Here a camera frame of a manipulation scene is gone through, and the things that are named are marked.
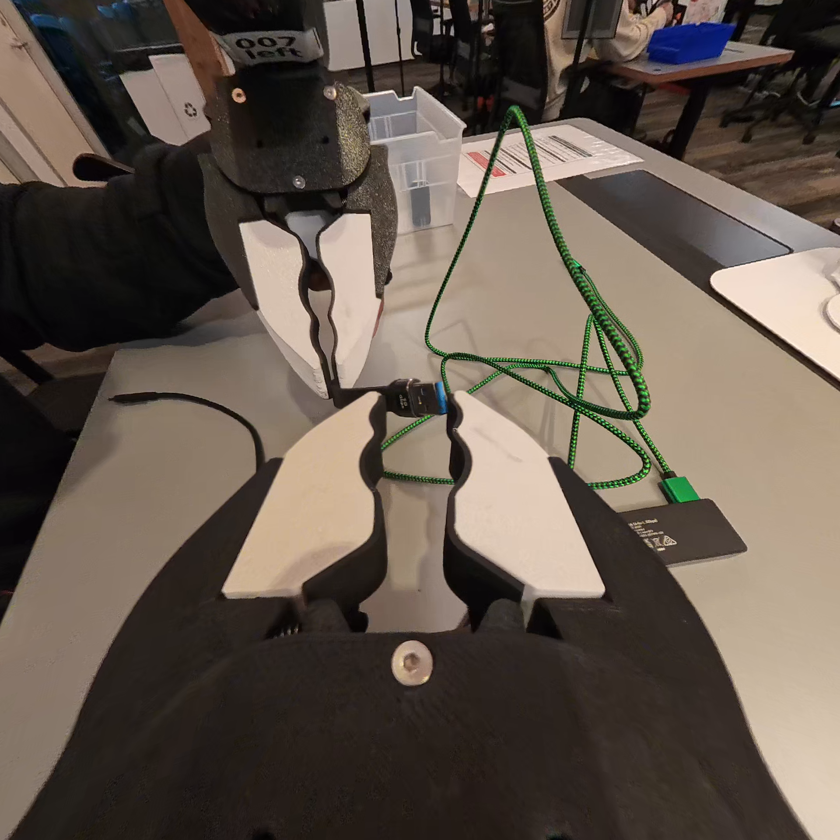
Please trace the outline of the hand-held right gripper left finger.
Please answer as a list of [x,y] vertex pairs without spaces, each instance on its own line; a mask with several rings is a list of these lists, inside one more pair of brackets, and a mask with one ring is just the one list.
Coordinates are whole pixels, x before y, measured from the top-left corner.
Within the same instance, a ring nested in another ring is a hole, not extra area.
[[374,492],[362,476],[367,445],[379,451],[382,395],[369,392],[324,419],[281,460],[224,582],[228,599],[301,597],[304,585],[372,535]]

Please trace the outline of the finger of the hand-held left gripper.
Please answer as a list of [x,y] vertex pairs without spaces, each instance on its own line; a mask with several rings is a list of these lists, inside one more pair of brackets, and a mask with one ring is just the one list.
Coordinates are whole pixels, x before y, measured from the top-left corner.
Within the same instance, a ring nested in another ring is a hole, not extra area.
[[339,386],[350,389],[368,359],[382,304],[375,286],[371,215],[338,216],[318,234],[317,250],[332,290],[333,368]]
[[333,399],[319,321],[309,301],[312,232],[268,219],[239,224],[256,309],[291,369],[323,400]]

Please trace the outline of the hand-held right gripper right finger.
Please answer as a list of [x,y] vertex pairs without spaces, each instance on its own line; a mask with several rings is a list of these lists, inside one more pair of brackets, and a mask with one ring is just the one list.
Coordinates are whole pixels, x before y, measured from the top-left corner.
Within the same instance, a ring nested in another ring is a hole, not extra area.
[[465,603],[601,599],[606,588],[542,447],[465,391],[452,395],[445,578]]

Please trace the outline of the small black USB adapter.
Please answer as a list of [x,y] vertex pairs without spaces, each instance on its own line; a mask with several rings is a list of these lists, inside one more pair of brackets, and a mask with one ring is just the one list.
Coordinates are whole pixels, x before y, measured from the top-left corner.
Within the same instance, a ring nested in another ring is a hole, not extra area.
[[442,416],[448,412],[448,399],[441,381],[423,382],[415,378],[395,380],[388,385],[342,388],[331,396],[336,408],[345,408],[363,395],[374,393],[384,397],[385,409],[399,417],[423,418]]

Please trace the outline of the black USB hub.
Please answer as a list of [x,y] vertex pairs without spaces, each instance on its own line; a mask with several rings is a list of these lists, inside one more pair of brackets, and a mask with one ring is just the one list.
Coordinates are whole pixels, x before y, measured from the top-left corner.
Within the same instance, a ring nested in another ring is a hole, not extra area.
[[709,499],[671,502],[619,515],[666,566],[725,559],[748,550],[717,504]]

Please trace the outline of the person's left forearm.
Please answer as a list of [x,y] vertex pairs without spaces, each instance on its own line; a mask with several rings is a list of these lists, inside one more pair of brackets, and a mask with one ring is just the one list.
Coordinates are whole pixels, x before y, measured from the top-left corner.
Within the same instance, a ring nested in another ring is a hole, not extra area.
[[206,135],[103,186],[2,185],[1,340],[81,352],[162,338],[235,291],[205,218]]

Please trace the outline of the black desk mat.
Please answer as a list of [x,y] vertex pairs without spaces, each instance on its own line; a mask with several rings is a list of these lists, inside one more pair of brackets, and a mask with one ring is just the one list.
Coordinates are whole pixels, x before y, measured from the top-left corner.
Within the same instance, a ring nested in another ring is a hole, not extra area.
[[711,276],[720,270],[792,252],[789,246],[644,170],[596,178],[577,175],[560,184],[705,291],[711,287]]

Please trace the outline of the black tripod stand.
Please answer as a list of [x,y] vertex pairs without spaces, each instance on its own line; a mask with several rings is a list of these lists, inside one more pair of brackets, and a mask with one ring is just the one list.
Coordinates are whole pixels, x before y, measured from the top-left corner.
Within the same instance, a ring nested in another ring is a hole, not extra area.
[[367,91],[373,93],[375,92],[375,77],[373,70],[373,62],[371,58],[371,45],[369,40],[369,30],[366,21],[364,1],[355,0],[354,4],[360,32],[360,43],[364,62],[364,77],[366,81]]

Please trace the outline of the wooden beam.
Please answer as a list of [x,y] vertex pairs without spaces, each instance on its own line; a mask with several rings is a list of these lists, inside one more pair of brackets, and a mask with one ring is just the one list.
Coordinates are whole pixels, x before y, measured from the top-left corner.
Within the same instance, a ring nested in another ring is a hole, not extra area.
[[229,75],[229,67],[215,37],[185,1],[163,1],[186,57],[201,85]]

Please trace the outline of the clear plastic bin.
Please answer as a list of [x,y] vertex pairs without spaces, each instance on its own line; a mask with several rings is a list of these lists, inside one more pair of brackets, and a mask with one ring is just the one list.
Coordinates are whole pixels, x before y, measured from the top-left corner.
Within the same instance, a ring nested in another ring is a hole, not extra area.
[[465,122],[420,87],[409,97],[395,91],[365,93],[373,145],[387,149],[387,163],[395,191],[397,234],[413,229],[409,191],[413,182],[430,188],[432,225],[450,225],[455,217],[459,156]]

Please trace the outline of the black office chair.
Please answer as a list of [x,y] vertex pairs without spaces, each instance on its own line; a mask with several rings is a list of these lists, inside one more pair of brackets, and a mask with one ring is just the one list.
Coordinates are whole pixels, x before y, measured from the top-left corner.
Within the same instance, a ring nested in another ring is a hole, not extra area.
[[498,127],[517,105],[530,123],[542,120],[548,62],[540,1],[447,2],[451,20],[452,81],[467,112],[468,129]]
[[72,174],[80,182],[109,182],[115,177],[134,174],[134,168],[95,154],[79,154],[72,164]]
[[783,2],[760,44],[789,50],[792,58],[762,70],[741,107],[721,115],[720,127],[745,123],[741,142],[748,143],[762,123],[789,117],[803,129],[802,143],[813,144],[838,98],[838,75],[821,85],[838,70],[839,2]]

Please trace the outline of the white cabinet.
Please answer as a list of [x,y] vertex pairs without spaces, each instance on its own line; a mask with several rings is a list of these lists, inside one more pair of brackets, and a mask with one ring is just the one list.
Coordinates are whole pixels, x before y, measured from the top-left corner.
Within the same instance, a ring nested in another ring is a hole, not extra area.
[[76,108],[12,2],[1,10],[2,181],[82,186],[73,172],[91,151]]

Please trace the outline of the printed paper sheet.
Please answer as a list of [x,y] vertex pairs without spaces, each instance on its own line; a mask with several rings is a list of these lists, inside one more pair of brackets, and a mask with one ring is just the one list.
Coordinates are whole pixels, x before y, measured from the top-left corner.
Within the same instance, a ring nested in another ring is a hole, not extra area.
[[[531,136],[546,182],[642,162],[634,154],[570,125],[543,125],[532,129]],[[457,184],[471,198],[478,197],[495,142],[495,138],[476,140],[462,147]],[[535,183],[522,132],[519,129],[507,132],[491,169],[486,193],[509,192]]]

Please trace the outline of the white pad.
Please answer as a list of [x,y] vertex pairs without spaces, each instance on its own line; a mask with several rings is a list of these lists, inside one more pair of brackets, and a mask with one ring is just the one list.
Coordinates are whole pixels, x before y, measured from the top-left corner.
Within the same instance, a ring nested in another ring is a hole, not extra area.
[[839,248],[815,248],[721,269],[711,288],[776,338],[839,380],[839,332],[824,319],[834,294],[826,273]]

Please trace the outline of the wooden table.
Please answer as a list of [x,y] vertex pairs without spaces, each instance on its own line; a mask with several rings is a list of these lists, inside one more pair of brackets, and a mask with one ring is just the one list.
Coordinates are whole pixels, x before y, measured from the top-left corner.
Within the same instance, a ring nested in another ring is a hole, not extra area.
[[687,100],[676,126],[654,147],[668,156],[682,161],[688,144],[705,108],[713,85],[725,77],[782,66],[790,61],[793,52],[762,45],[729,41],[717,57],[681,65],[668,65],[649,57],[616,64],[607,61],[588,61],[584,68],[597,77],[613,77],[631,83],[644,102],[649,91],[682,87],[687,90]]

